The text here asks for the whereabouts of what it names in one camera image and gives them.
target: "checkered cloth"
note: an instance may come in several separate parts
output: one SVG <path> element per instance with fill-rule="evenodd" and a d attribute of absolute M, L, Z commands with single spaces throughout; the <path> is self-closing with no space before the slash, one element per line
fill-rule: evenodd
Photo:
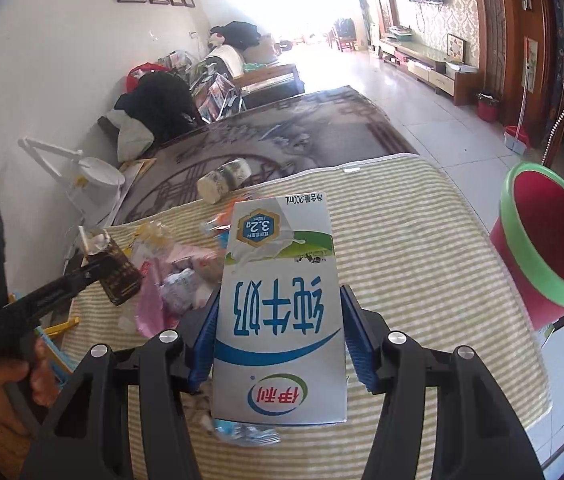
<path fill-rule="evenodd" d="M 363 308 L 384 316 L 392 330 L 423 347 L 453 351 L 472 346 L 494 375 L 525 427 L 550 408 L 548 378 L 535 334 L 508 272 L 463 197 L 436 168 L 416 155 L 394 155 L 342 168 L 311 170 L 265 182 L 260 196 L 323 191 L 328 201 L 340 283 Z M 178 241 L 213 247 L 200 222 L 222 210 L 193 202 L 152 217 Z M 120 246 L 136 224 L 109 229 Z M 80 324 L 63 349 L 80 360 L 96 343 L 114 350 L 144 343 L 118 328 L 120 307 L 91 285 L 71 309 Z M 206 480 L 359 480 L 376 432 L 382 396 L 358 382 L 347 355 L 348 421 L 335 426 L 279 428 L 269 447 L 230 446 L 189 421 L 193 447 Z M 193 402 L 189 396 L 184 402 Z M 145 479 L 137 390 L 130 393 L 134 473 Z M 436 390 L 427 389 L 417 478 L 430 477 L 436 431 Z"/>

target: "milk carton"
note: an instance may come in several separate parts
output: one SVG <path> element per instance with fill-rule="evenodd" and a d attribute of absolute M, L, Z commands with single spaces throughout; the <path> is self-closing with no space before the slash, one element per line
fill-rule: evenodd
<path fill-rule="evenodd" d="M 235 205 L 213 416 L 278 426 L 347 418 L 342 307 L 324 193 Z"/>

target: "patterned wallpaper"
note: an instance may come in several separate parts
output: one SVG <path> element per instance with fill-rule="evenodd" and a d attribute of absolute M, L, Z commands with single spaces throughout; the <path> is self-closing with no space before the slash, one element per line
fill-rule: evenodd
<path fill-rule="evenodd" d="M 480 35 L 476 0 L 444 0 L 443 6 L 396 0 L 400 24 L 411 27 L 417 41 L 446 52 L 446 34 L 466 41 L 467 64 L 480 63 Z"/>

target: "red bucket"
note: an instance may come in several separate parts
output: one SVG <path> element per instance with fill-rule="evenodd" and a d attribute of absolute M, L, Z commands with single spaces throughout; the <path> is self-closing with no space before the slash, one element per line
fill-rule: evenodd
<path fill-rule="evenodd" d="M 509 171 L 491 231 L 535 329 L 564 315 L 564 181 L 522 162 Z"/>

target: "human hand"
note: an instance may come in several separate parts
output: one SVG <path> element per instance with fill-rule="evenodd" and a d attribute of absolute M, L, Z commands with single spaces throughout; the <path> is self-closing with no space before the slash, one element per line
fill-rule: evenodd
<path fill-rule="evenodd" d="M 46 350 L 41 339 L 36 341 L 36 365 L 30 375 L 33 401 L 40 406 L 49 407 L 56 401 L 59 388 L 46 358 Z M 29 364 L 16 359 L 0 358 L 0 423 L 20 435 L 28 434 L 28 430 L 19 420 L 9 402 L 4 385 L 17 383 L 29 372 Z"/>

